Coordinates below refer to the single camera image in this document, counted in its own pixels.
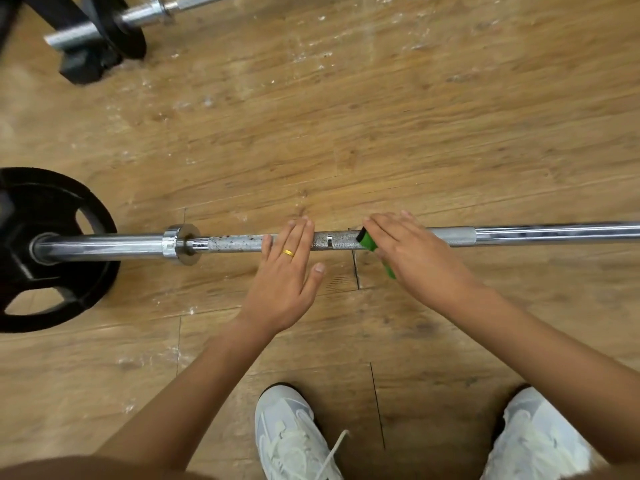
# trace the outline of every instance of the forearm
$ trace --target forearm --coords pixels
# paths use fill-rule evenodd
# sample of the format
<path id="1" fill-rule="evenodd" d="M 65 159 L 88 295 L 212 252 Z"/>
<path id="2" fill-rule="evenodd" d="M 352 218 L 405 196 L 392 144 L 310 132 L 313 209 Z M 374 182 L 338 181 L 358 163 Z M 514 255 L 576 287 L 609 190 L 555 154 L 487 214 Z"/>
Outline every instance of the forearm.
<path id="1" fill-rule="evenodd" d="M 536 387 L 610 462 L 640 460 L 640 374 L 479 287 L 446 313 Z"/>
<path id="2" fill-rule="evenodd" d="M 227 396 L 272 338 L 238 316 L 96 455 L 184 470 Z"/>

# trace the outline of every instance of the hand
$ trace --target hand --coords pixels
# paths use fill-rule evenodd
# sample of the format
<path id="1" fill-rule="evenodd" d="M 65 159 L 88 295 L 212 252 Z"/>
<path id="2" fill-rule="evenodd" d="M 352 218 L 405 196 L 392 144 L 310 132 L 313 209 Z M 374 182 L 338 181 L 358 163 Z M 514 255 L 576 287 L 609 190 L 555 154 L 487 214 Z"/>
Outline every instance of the hand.
<path id="1" fill-rule="evenodd" d="M 476 280 L 449 245 L 418 224 L 409 212 L 373 214 L 364 227 L 378 245 L 375 253 L 396 278 L 424 305 L 446 314 L 465 300 Z"/>
<path id="2" fill-rule="evenodd" d="M 273 245 L 271 240 L 270 234 L 262 238 L 260 267 L 240 317 L 276 335 L 307 313 L 324 277 L 324 264 L 316 264 L 305 280 L 314 241 L 314 223 L 307 217 L 289 221 Z M 289 256 L 284 250 L 294 255 Z"/>

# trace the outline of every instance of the weight plate hole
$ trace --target weight plate hole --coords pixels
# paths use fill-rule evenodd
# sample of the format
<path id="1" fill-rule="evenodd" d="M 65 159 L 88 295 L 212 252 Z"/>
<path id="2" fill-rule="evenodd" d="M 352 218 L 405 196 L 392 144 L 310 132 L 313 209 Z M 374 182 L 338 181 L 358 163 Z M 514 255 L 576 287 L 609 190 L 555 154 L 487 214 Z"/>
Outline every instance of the weight plate hole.
<path id="1" fill-rule="evenodd" d="M 62 304 L 65 298 L 55 288 L 27 290 L 16 296 L 5 313 L 8 315 L 35 315 Z"/>
<path id="2" fill-rule="evenodd" d="M 80 226 L 80 230 L 83 234 L 95 234 L 93 226 L 91 225 L 91 222 L 89 222 L 89 218 L 87 218 L 83 209 L 78 209 L 76 212 L 76 222 Z"/>

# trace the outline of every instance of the wooden floor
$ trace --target wooden floor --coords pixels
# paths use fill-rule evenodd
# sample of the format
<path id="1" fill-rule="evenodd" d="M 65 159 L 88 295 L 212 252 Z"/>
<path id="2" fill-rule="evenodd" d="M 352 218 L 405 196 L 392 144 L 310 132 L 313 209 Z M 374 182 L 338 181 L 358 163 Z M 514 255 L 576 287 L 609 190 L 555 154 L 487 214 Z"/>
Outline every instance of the wooden floor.
<path id="1" fill-rule="evenodd" d="M 87 184 L 121 232 L 640 220 L 640 0 L 225 0 L 73 87 L 31 10 L 0 59 L 0 166 Z M 521 306 L 640 368 L 637 244 L 460 250 Z M 292 382 L 348 478 L 476 478 L 521 379 L 370 255 L 316 253 L 311 311 L 252 366 L 191 464 L 262 477 L 253 408 Z M 92 452 L 237 312 L 255 255 L 128 262 L 98 306 L 0 337 L 0 464 Z M 37 296 L 23 306 L 42 307 Z"/>

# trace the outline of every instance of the green object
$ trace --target green object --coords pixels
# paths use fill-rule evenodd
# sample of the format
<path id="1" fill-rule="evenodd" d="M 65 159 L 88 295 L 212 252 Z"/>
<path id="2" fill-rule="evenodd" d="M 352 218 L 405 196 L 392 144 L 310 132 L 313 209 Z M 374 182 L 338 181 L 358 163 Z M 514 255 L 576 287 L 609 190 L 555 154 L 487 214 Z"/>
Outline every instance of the green object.
<path id="1" fill-rule="evenodd" d="M 373 239 L 371 238 L 367 230 L 364 229 L 364 227 L 356 237 L 356 241 L 358 241 L 364 249 L 370 250 L 371 252 L 378 249 L 378 245 L 373 241 Z M 391 269 L 391 266 L 389 266 L 388 264 L 386 263 L 383 263 L 383 264 L 385 265 L 385 269 L 387 270 L 387 274 L 389 275 L 389 278 L 391 278 L 392 280 L 395 280 L 396 274 L 394 273 L 394 270 Z"/>

